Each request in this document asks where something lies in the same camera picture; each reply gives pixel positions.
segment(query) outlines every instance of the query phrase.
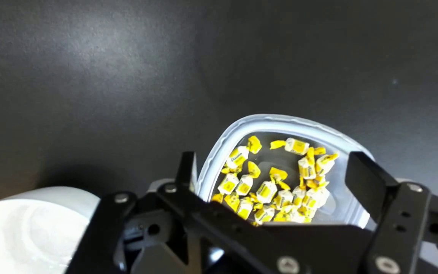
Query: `bolt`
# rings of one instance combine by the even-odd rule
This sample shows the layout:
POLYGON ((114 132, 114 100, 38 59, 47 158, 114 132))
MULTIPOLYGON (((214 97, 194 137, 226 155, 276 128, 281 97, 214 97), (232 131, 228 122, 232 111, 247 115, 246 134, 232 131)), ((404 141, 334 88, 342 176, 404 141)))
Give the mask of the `bolt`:
POLYGON ((412 190, 412 192, 422 192, 421 185, 418 184, 407 184, 407 187, 412 190))
POLYGON ((293 257, 282 255, 276 260, 276 268, 281 274, 298 274, 299 265, 293 257))
POLYGON ((165 193, 174 193, 176 192, 176 185, 174 184, 167 184, 167 185, 164 185, 164 192, 165 193))
POLYGON ((375 257, 375 266, 384 274, 399 274, 399 266, 390 257, 375 257))
POLYGON ((129 199, 129 195, 126 195, 126 193, 118 193, 114 196, 115 204, 124 204, 127 199, 129 199))

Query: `bowl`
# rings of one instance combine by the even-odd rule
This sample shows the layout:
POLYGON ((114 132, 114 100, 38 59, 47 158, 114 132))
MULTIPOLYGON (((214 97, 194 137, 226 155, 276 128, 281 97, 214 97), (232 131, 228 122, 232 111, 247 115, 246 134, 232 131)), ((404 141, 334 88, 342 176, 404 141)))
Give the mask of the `bowl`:
POLYGON ((267 146, 270 140, 284 140, 287 137, 299 138, 311 144, 325 146, 326 152, 339 153, 334 167, 326 175, 326 181, 330 181, 326 185, 330 198, 326 199, 326 204, 316 211, 311 223, 351 223, 361 228, 368 223, 368 211, 345 185, 345 170, 349 152, 360 150, 374 160, 371 152, 351 137, 330 126, 292 115, 253 114, 241 117, 229 125, 203 161, 199 178, 193 187, 197 196, 200 196, 203 201, 211 201, 217 184, 222 181, 223 173, 220 170, 231 150, 238 144, 244 144, 249 135, 257 135, 263 143, 260 153, 249 153, 249 160, 255 161, 263 170, 261 176, 255 179, 252 190, 255 190, 261 181, 267 179, 267 172, 264 170, 270 166, 285 169, 288 172, 288 178, 298 178, 298 170, 295 166, 299 157, 278 153, 275 150, 269 150, 267 146))

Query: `yellow food chunk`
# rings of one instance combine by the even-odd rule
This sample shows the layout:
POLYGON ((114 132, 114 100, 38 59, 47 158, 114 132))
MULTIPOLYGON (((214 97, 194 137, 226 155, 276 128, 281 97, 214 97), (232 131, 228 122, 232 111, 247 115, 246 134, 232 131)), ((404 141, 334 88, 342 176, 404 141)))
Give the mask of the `yellow food chunk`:
POLYGON ((273 222, 288 222, 290 219, 290 208, 282 207, 279 211, 275 214, 273 222))
POLYGON ((273 216, 275 216, 275 207, 264 205, 253 213, 253 222, 255 223, 270 222, 273 216))
POLYGON ((305 216, 301 214, 301 213, 298 211, 298 208, 293 208, 293 210, 288 213, 288 222, 307 223, 305 216))
POLYGON ((255 192, 257 199, 261 204, 269 204, 276 193, 276 184, 272 181, 264 181, 260 188, 255 192))
POLYGON ((215 195, 212 195, 212 201, 215 201, 215 202, 220 202, 220 204, 222 204, 222 201, 223 201, 223 196, 222 196, 222 193, 215 193, 215 195))
POLYGON ((279 190, 276 196, 279 208, 293 202, 293 193, 288 190, 279 190))
POLYGON ((304 155, 308 150, 310 144, 296 138, 287 138, 284 143, 284 150, 304 155))
POLYGON ((276 181, 276 179, 284 181, 287 176, 288 176, 288 173, 282 169, 276 169, 276 167, 269 169, 269 178, 272 181, 276 181))
POLYGON ((313 149, 313 155, 323 155, 323 153, 326 153, 326 149, 323 147, 323 146, 316 146, 314 149, 313 149))
POLYGON ((250 135, 250 137, 247 138, 247 149, 249 149, 250 153, 260 152, 261 147, 263 147, 263 146, 261 146, 261 141, 260 141, 260 138, 258 138, 257 135, 250 135))
POLYGON ((290 190, 290 185, 287 182, 284 181, 275 181, 275 182, 279 185, 279 188, 290 190))
POLYGON ((231 195, 226 195, 226 196, 223 198, 223 202, 225 202, 228 207, 231 207, 232 211, 237 211, 240 201, 238 201, 237 193, 231 193, 231 195))
POLYGON ((308 161, 310 164, 314 164, 313 147, 308 147, 308 149, 307 149, 307 161, 308 161))
POLYGON ((339 158, 339 153, 334 152, 331 155, 322 155, 316 160, 316 172, 319 175, 325 175, 331 170, 331 167, 334 166, 336 158, 339 158))
POLYGON ((282 190, 290 190, 290 185, 284 182, 284 179, 288 176, 285 170, 270 167, 269 169, 269 178, 270 181, 276 182, 282 190))
POLYGON ((253 161, 247 161, 247 173, 252 178, 258 178, 261 175, 261 169, 253 161))
POLYGON ((249 192, 249 199, 252 201, 252 202, 260 202, 260 199, 252 193, 252 192, 249 192))
POLYGON ((247 219, 250 211, 252 211, 252 201, 249 198, 241 198, 237 208, 237 214, 243 219, 247 219))
POLYGON ((299 207, 298 208, 299 214, 302 214, 305 219, 311 219, 314 216, 314 208, 308 208, 308 207, 299 207))
POLYGON ((235 173, 228 173, 223 176, 222 182, 219 184, 217 190, 222 195, 229 195, 235 185, 238 184, 237 175, 235 173))
POLYGON ((302 182, 302 179, 314 179, 316 178, 314 166, 313 166, 313 163, 310 163, 307 160, 307 157, 304 157, 298 161, 298 173, 299 173, 301 182, 302 182))
POLYGON ((325 181, 323 175, 317 175, 316 179, 307 181, 307 187, 319 190, 325 188, 328 185, 328 181, 325 181))
POLYGON ((273 140, 269 143, 269 149, 279 149, 284 146, 284 143, 285 143, 284 140, 273 140))
POLYGON ((244 196, 249 193, 250 187, 252 187, 252 176, 250 175, 241 175, 240 181, 235 187, 235 193, 238 196, 244 196))
POLYGON ((241 169, 243 163, 247 160, 249 150, 246 146, 237 146, 229 158, 225 161, 225 166, 228 170, 235 173, 238 169, 241 169))
POLYGON ((295 187, 293 188, 293 205, 299 207, 304 201, 304 196, 305 196, 305 188, 295 187))
POLYGON ((326 202, 328 196, 326 188, 308 188, 301 205, 314 211, 326 202))
POLYGON ((255 211, 255 210, 260 210, 260 208, 263 208, 264 205, 261 204, 261 202, 257 202, 257 204, 253 204, 253 207, 252 207, 252 210, 255 211))

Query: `black mechanical part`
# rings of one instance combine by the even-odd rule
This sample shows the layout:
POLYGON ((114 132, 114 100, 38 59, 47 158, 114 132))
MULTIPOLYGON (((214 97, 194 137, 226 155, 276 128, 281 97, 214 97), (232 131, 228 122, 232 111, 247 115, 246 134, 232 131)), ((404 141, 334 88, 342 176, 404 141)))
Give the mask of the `black mechanical part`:
POLYGON ((194 196, 194 176, 194 155, 187 152, 176 181, 156 193, 104 196, 66 272, 438 272, 418 259, 422 240, 438 245, 438 196, 416 182, 395 182, 363 153, 349 155, 346 181, 377 216, 374 231, 252 227, 194 196), (208 259, 214 248, 223 249, 217 262, 208 259))

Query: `black surface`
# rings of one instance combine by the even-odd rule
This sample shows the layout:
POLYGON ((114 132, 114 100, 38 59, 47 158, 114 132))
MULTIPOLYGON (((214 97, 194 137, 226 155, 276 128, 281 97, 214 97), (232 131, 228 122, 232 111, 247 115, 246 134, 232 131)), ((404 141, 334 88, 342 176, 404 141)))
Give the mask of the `black surface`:
POLYGON ((334 126, 438 193, 438 0, 0 0, 0 198, 142 195, 249 112, 334 126))

